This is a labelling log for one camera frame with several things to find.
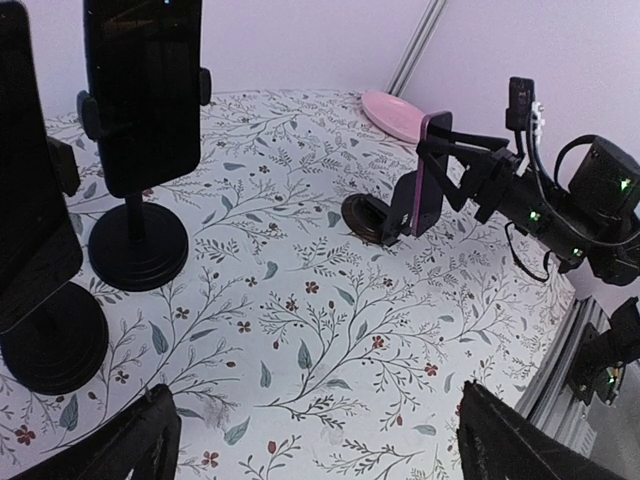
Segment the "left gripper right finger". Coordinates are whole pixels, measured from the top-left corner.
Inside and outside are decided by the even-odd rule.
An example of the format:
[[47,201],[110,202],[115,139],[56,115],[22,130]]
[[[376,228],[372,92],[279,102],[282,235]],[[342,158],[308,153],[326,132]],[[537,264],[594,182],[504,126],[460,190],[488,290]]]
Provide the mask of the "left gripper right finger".
[[476,381],[464,383],[457,442],[466,479],[619,478],[545,435]]

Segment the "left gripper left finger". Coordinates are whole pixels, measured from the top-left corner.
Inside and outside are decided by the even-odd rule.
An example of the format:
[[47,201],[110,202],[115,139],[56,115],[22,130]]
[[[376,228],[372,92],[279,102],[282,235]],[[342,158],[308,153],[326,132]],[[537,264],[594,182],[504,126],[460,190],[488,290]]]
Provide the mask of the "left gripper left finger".
[[181,418],[158,384],[81,442],[21,472],[21,479],[173,479]]

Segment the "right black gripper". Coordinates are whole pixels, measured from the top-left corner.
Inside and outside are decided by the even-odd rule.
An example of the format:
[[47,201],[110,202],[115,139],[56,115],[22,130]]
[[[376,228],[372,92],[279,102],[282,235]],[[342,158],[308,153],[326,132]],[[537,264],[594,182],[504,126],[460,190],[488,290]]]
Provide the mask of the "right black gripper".
[[[460,211],[469,199],[478,209],[474,218],[485,224],[498,210],[522,159],[506,147],[506,138],[472,135],[430,124],[419,141],[417,153],[440,186],[450,206]],[[480,155],[491,152],[489,170],[480,182]],[[466,167],[460,184],[455,186],[441,165],[440,157],[452,156]]]

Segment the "black phone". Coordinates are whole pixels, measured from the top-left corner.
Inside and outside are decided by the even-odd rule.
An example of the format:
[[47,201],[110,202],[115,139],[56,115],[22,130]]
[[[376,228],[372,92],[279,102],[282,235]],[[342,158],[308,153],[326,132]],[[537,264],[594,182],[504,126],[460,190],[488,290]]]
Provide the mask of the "black phone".
[[70,281],[83,255],[51,161],[29,16],[1,4],[1,330]]
[[86,1],[81,110],[110,194],[124,198],[200,161],[199,1]]
[[[450,131],[453,115],[449,111],[427,114],[421,121],[419,144],[433,139],[438,140],[437,133]],[[414,237],[422,236],[439,220],[443,204],[443,192],[427,168],[428,156],[417,152],[418,163],[415,180],[415,191],[411,216],[411,233]]]

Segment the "black phone stand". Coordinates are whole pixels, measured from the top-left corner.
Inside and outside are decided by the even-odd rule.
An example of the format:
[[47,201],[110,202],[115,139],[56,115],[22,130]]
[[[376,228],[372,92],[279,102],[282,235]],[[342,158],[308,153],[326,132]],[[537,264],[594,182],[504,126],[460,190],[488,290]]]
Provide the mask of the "black phone stand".
[[[202,67],[200,86],[203,106],[211,98],[212,81],[210,72]],[[87,93],[78,95],[81,124]],[[118,198],[121,205],[101,215],[89,236],[88,254],[94,272],[108,285],[129,292],[149,291],[168,283],[180,273],[189,254],[183,222],[171,209],[144,200],[145,190]]]
[[[75,194],[80,180],[71,146],[51,137],[47,142],[63,197]],[[96,374],[106,355],[104,313],[74,277],[13,329],[1,330],[7,368],[36,393],[62,395],[79,389]]]

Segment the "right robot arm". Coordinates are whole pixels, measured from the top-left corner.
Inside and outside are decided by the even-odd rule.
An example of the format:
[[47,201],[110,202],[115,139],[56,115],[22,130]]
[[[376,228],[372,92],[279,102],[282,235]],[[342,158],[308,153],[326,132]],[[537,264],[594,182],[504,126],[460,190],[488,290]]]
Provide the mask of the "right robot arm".
[[626,286],[639,277],[639,240],[629,240],[639,226],[627,217],[598,215],[585,196],[569,193],[531,167],[517,174],[522,159],[499,137],[462,134],[436,128],[417,146],[417,154],[451,207],[469,200],[481,224],[498,212],[560,260],[566,273],[588,261],[604,283]]

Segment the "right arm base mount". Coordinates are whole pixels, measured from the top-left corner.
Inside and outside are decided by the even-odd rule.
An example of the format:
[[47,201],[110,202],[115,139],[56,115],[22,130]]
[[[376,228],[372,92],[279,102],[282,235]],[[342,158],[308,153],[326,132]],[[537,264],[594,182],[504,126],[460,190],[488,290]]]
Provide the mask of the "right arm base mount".
[[576,398],[589,406],[597,388],[605,396],[621,378],[620,369],[639,359],[638,297],[630,297],[609,318],[610,328],[598,333],[592,324],[583,331],[579,347],[569,370],[567,383]]

